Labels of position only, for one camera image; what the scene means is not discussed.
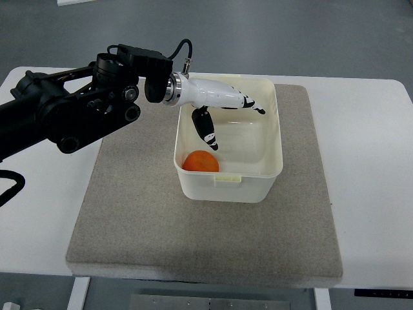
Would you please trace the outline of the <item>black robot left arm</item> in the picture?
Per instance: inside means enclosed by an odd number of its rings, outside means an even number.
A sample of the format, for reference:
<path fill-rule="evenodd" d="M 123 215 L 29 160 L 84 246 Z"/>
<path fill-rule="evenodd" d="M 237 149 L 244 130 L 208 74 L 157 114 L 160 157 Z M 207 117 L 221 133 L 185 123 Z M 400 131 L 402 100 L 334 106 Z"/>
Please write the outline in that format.
<path fill-rule="evenodd" d="M 182 39 L 166 57 L 153 50 L 110 45 L 88 66 L 55 74 L 26 71 L 1 105 L 1 159 L 43 140 L 71 154 L 134 122 L 140 108 L 139 78 L 145 96 L 159 103 L 166 95 L 173 60 L 188 45 L 184 70 L 192 60 L 192 42 Z"/>

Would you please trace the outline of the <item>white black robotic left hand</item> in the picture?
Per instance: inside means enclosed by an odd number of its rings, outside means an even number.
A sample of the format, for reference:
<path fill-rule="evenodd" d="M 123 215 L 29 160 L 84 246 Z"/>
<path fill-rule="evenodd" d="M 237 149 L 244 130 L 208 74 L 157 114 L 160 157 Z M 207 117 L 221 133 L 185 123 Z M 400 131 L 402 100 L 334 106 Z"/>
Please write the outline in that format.
<path fill-rule="evenodd" d="M 163 104 L 194 107 L 191 118 L 198 136 L 212 150 L 218 149 L 214 123 L 209 107 L 222 109 L 252 109 L 264 114 L 264 108 L 246 94 L 221 81 L 192 78 L 183 73 L 171 74 Z"/>

